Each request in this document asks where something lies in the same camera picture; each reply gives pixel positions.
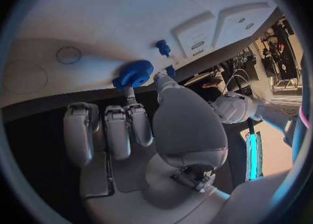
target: white robotic arm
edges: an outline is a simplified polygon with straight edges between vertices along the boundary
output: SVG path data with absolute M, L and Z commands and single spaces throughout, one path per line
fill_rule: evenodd
M 292 146 L 297 117 L 290 116 L 270 104 L 264 104 L 246 95 L 228 92 L 210 104 L 222 123 L 238 123 L 247 120 L 263 120 L 280 130 L 284 142 Z

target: cyan light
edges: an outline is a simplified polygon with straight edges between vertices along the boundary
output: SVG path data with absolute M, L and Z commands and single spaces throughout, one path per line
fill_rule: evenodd
M 250 147 L 251 147 L 250 180 L 255 180 L 257 178 L 257 167 L 258 167 L 257 139 L 255 134 L 250 135 Z

